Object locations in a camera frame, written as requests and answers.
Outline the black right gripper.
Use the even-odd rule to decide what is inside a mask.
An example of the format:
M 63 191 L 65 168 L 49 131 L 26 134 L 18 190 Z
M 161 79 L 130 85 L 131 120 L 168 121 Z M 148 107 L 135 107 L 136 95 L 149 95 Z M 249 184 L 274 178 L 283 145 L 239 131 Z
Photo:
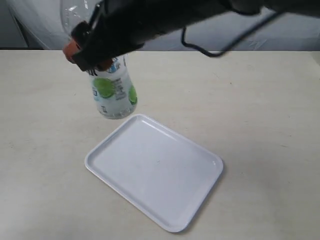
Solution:
M 140 49 L 145 42 L 187 24 L 185 0 L 102 0 L 89 21 L 71 31 L 62 49 L 65 58 L 82 71 L 106 71 L 112 58 Z

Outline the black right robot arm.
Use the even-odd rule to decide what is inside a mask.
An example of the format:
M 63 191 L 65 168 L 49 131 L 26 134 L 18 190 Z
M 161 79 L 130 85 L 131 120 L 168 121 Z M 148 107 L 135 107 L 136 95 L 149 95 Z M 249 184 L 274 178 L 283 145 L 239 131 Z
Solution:
M 190 25 L 229 12 L 256 16 L 263 8 L 273 13 L 242 32 L 220 52 L 211 53 L 186 41 Z M 93 6 L 89 19 L 82 19 L 72 27 L 63 53 L 84 72 L 104 71 L 111 66 L 113 58 L 179 30 L 183 46 L 207 57 L 219 58 L 286 13 L 317 18 L 320 3 L 317 0 L 101 0 Z

